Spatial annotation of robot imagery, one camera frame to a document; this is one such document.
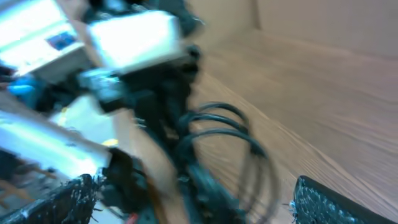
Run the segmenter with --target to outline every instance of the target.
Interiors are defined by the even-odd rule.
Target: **beige wall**
[[[398,56],[397,0],[257,0],[257,5],[266,34]]]
[[[75,19],[83,8],[83,0],[56,0],[70,19]],[[254,0],[187,0],[192,11],[206,22],[205,30],[196,38],[201,47],[210,49],[233,34],[254,27]],[[85,28],[74,22],[78,30]]]

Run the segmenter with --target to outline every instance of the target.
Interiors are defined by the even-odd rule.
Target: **white robot part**
[[[0,147],[69,179],[96,175],[111,158],[106,146],[71,133],[0,92]]]
[[[88,29],[105,67],[121,75],[186,55],[178,19],[164,11],[94,22]]]

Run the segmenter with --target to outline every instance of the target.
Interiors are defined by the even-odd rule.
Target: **silver cylinder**
[[[106,146],[71,133],[0,92],[0,147],[22,159],[51,167],[69,179],[107,167]]]

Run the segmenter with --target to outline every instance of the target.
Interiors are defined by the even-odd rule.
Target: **cable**
[[[236,121],[233,121],[232,119],[227,118],[225,116],[204,113],[204,111],[214,110],[214,109],[224,109],[238,115],[242,119],[243,124],[239,124]],[[191,134],[189,132],[189,124],[193,121],[199,121],[199,120],[218,121],[231,126],[235,130],[228,128],[215,128],[215,129],[206,129],[204,131],[199,131],[197,133]],[[270,204],[267,208],[267,213],[260,218],[258,224],[268,222],[270,217],[272,216],[272,214],[274,214],[277,208],[277,200],[279,198],[279,181],[277,179],[275,167],[272,161],[269,159],[268,155],[266,154],[264,148],[259,144],[258,141],[256,141],[249,135],[249,121],[246,115],[236,107],[229,105],[227,103],[220,103],[220,102],[207,103],[205,105],[200,106],[196,110],[189,111],[187,114],[182,116],[180,121],[178,122],[177,129],[181,140],[177,145],[177,147],[175,148],[176,154],[190,168],[194,167],[196,174],[202,175],[200,178],[198,178],[198,175],[196,175],[195,179],[200,182],[198,184],[200,184],[202,187],[207,186],[208,190],[220,191],[220,188],[215,185],[214,180],[211,180],[209,182],[208,180],[206,180],[206,178],[212,179],[210,173],[206,172],[205,170],[200,171],[201,166],[198,166],[197,158],[195,156],[192,156],[195,155],[194,148],[192,147],[193,141],[198,138],[212,136],[215,134],[225,134],[241,138],[250,143],[251,145],[250,154],[246,158],[246,161],[244,163],[244,168],[240,176],[238,200],[241,199],[241,196],[244,191],[244,184],[247,183],[246,181],[248,176],[247,171],[249,170],[250,165],[256,166],[257,172],[256,172],[256,181],[254,183],[254,188],[253,188],[254,190],[247,207],[244,209],[246,214],[248,214],[252,210],[254,204],[256,203],[257,197],[260,195],[261,189],[264,185],[264,178],[262,178],[262,175],[266,171],[268,171],[271,183]],[[210,192],[210,195],[212,195],[213,199],[220,200],[219,197],[214,196],[214,192]]]

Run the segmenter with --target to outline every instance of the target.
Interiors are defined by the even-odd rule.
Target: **coiled wire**
[[[207,111],[215,109],[223,109],[236,114],[242,119],[243,124],[240,124],[222,115],[207,113]],[[190,133],[189,124],[194,121],[203,121],[203,120],[221,122],[231,126],[233,129],[214,128],[214,129],[202,130],[197,133]],[[208,137],[215,134],[225,134],[228,136],[235,136],[237,138],[241,138],[247,141],[250,144],[250,150],[249,150],[250,154],[244,161],[243,170],[239,178],[240,181],[239,181],[239,190],[237,198],[238,201],[242,201],[242,195],[244,193],[245,185],[247,184],[247,177],[248,177],[247,172],[249,171],[251,164],[253,164],[254,166],[256,166],[257,173],[256,173],[256,181],[254,183],[253,193],[250,197],[249,202],[247,203],[247,206],[244,208],[245,213],[248,214],[252,210],[257,198],[261,194],[261,189],[264,186],[264,178],[262,178],[262,175],[263,173],[268,172],[270,187],[271,187],[270,190],[271,197],[269,199],[270,203],[268,204],[269,206],[266,210],[266,214],[264,214],[257,223],[260,224],[260,223],[269,222],[271,216],[275,213],[277,209],[277,201],[279,199],[279,180],[277,178],[274,164],[269,159],[269,156],[267,155],[265,149],[260,145],[260,143],[257,140],[251,137],[248,118],[242,111],[227,103],[219,103],[219,102],[207,103],[205,105],[200,106],[197,110],[190,111],[184,116],[182,116],[180,118],[180,121],[178,122],[177,131],[180,136],[183,136],[183,138],[180,140],[179,144],[175,148],[176,154],[180,156],[181,160],[187,163],[187,166],[189,166],[191,169],[195,169],[195,172],[200,172],[200,174],[205,177],[205,178],[202,177],[201,180],[204,180],[206,183],[201,182],[200,183],[201,185],[206,185],[207,187],[211,188],[211,190],[213,191],[218,190],[219,193],[218,195],[215,195],[214,192],[209,192],[209,191],[207,192],[209,195],[211,195],[210,196],[211,198],[218,201],[224,200],[225,202],[229,203],[232,203],[232,201],[228,200],[228,198],[227,199],[220,198],[225,194],[224,192],[220,192],[220,189],[222,188],[220,186],[217,187],[217,185],[220,184],[213,180],[211,174],[206,170],[200,171],[200,169],[202,168],[201,166],[198,165],[197,158],[196,156],[194,156],[195,152],[192,147],[192,144],[194,140],[198,138]],[[236,208],[235,205],[229,205],[229,206],[231,208]]]

